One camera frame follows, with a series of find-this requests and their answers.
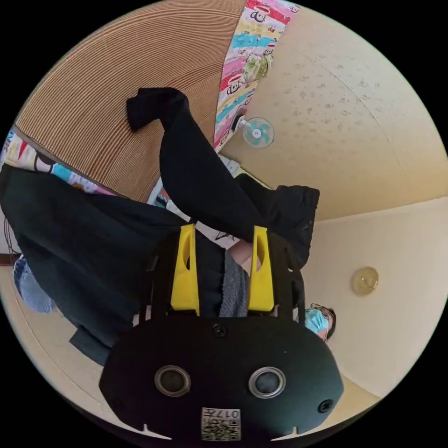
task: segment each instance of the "face mask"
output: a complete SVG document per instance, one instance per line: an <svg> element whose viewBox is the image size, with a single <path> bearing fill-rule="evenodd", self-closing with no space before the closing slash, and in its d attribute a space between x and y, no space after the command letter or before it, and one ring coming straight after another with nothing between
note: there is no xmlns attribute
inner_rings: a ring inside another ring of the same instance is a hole
<svg viewBox="0 0 448 448"><path fill-rule="evenodd" d="M322 311L315 308L305 310L305 326L313 333L328 330L328 320L323 317Z"/></svg>

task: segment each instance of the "cartoon pattern cloth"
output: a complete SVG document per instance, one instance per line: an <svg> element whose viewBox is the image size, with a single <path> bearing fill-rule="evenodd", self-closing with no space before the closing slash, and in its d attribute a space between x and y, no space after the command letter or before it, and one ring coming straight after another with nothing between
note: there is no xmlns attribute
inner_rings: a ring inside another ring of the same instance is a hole
<svg viewBox="0 0 448 448"><path fill-rule="evenodd" d="M245 114L259 78L250 79L255 65L271 57L278 39L300 7L286 0L248 0L224 61L213 148L226 141L237 115Z"/></svg>
<svg viewBox="0 0 448 448"><path fill-rule="evenodd" d="M112 192L98 186L94 182L88 181L60 163L56 163L49 157L43 155L24 142L13 130L9 131L1 150L0 169L4 163L28 171L41 171L43 173L54 174L73 187L79 188L86 193L114 196Z"/></svg>

